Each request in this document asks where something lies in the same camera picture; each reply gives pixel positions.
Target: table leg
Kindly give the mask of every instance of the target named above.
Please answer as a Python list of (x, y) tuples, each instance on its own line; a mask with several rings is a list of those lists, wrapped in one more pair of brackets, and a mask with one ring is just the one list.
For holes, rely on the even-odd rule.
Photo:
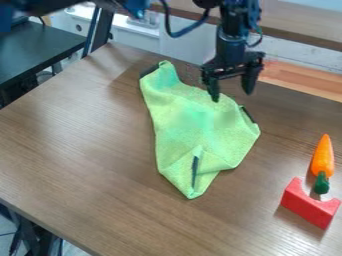
[(20, 232), (21, 239), (27, 249), (27, 251), (32, 251), (34, 256), (38, 255), (39, 253), (39, 243), (37, 241), (37, 236), (34, 232), (32, 223), (21, 217), (20, 215), (16, 214), (12, 210), (8, 209), (11, 215), (11, 218), (18, 228), (18, 232)]
[(52, 67), (52, 74), (53, 75), (56, 75), (56, 74), (61, 73), (63, 71), (61, 62), (57, 62), (57, 63), (53, 64), (51, 67)]

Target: red toy base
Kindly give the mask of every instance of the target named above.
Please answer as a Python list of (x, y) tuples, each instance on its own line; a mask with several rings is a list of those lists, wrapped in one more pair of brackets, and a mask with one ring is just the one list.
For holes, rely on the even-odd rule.
[(286, 187), (280, 204), (325, 230), (334, 217), (341, 201), (336, 198), (327, 202), (312, 199), (304, 193), (302, 180), (295, 177)]

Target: microfiber cloth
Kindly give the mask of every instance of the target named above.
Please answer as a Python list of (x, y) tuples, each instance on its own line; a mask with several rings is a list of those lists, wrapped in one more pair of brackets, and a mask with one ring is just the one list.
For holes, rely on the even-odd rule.
[(153, 120), (158, 170), (189, 199), (221, 170), (236, 168), (260, 136), (242, 106), (225, 95), (212, 102), (206, 91), (182, 83), (168, 61), (142, 75), (140, 89)]

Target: table surface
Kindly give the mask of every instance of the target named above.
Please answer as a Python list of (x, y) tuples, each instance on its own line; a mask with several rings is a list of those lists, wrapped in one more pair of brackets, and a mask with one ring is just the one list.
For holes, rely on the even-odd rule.
[[(106, 45), (0, 111), (0, 198), (93, 255), (339, 255), (342, 210), (323, 232), (279, 207), (322, 133), (334, 143), (328, 197), (342, 198), (342, 104), (238, 80), (222, 90), (262, 135), (243, 163), (187, 200), (158, 174), (139, 73), (166, 57)], [(195, 68), (173, 61), (189, 82)]]
[(0, 86), (8, 86), (83, 48), (85, 37), (25, 22), (0, 36)]

